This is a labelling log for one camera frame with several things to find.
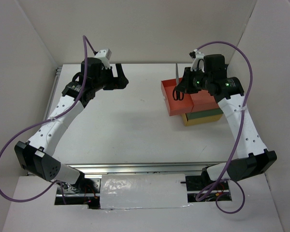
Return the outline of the red top drawer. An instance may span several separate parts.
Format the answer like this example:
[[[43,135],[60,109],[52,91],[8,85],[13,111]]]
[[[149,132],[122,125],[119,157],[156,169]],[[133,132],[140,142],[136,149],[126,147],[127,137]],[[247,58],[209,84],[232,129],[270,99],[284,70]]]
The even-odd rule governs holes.
[[[184,94],[183,100],[175,101],[173,98],[175,84],[175,79],[161,81],[161,91],[165,97],[165,104],[169,116],[219,108],[214,97],[206,90],[201,90],[196,94]]]

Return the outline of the yellow bottom drawer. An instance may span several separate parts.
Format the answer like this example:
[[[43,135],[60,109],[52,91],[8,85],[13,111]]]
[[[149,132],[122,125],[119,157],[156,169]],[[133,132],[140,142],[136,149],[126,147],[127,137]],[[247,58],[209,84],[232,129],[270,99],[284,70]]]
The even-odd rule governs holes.
[[[200,117],[200,118],[196,118],[196,119],[188,119],[186,114],[181,115],[184,126],[193,126],[193,125],[198,125],[198,124],[216,122],[216,121],[219,121],[222,116],[223,116],[223,114]]]

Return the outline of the green drawer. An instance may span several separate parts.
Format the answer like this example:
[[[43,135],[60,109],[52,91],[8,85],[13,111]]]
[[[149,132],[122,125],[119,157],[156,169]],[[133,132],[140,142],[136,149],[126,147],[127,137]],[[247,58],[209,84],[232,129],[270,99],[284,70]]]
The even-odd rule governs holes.
[[[223,114],[223,111],[220,108],[216,108],[216,109],[186,113],[186,117],[188,120],[192,120],[192,119],[215,116],[215,115],[220,115],[220,114]]]

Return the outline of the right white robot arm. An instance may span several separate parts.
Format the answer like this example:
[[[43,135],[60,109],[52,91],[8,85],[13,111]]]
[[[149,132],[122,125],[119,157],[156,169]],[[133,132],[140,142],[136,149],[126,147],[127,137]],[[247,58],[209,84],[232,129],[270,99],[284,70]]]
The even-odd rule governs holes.
[[[227,77],[225,57],[221,54],[204,55],[193,51],[191,67],[184,69],[183,78],[175,90],[195,94],[206,90],[223,111],[234,139],[238,141],[237,158],[203,168],[201,185],[212,189],[218,178],[240,181],[264,173],[276,161],[277,155],[268,150],[260,138],[247,106],[245,93],[236,77]]]

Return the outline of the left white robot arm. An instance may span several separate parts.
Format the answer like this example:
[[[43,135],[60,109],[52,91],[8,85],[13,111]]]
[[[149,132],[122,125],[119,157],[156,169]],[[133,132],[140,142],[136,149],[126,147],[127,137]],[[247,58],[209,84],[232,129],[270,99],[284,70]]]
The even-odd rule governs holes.
[[[124,89],[128,84],[120,63],[116,64],[117,76],[112,69],[105,68],[99,58],[89,58],[81,63],[76,73],[62,92],[62,96],[49,122],[25,143],[17,142],[14,147],[21,167],[45,181],[62,181],[75,192],[82,192],[93,182],[85,178],[82,171],[60,163],[53,158],[55,149],[72,121],[84,110],[97,91]]]

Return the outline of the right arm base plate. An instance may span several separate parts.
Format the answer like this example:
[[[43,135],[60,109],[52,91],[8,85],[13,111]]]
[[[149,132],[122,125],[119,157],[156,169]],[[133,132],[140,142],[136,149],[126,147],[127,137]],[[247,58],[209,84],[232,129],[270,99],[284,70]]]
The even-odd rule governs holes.
[[[211,181],[201,175],[188,175],[185,176],[185,180],[180,181],[180,184],[184,185],[188,193],[199,193],[202,189],[205,189],[204,192],[207,192],[211,185],[215,181]],[[221,179],[220,183],[213,189],[214,193],[224,193],[229,190],[229,185],[227,179]]]

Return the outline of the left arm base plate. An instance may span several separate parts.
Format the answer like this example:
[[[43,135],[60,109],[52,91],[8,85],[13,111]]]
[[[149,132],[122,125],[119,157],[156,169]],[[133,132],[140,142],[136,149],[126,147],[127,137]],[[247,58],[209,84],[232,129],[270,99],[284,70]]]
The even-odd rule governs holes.
[[[91,178],[90,184],[87,184],[82,190],[74,191],[73,188],[67,184],[63,184],[64,197],[98,197],[101,191],[101,178]]]

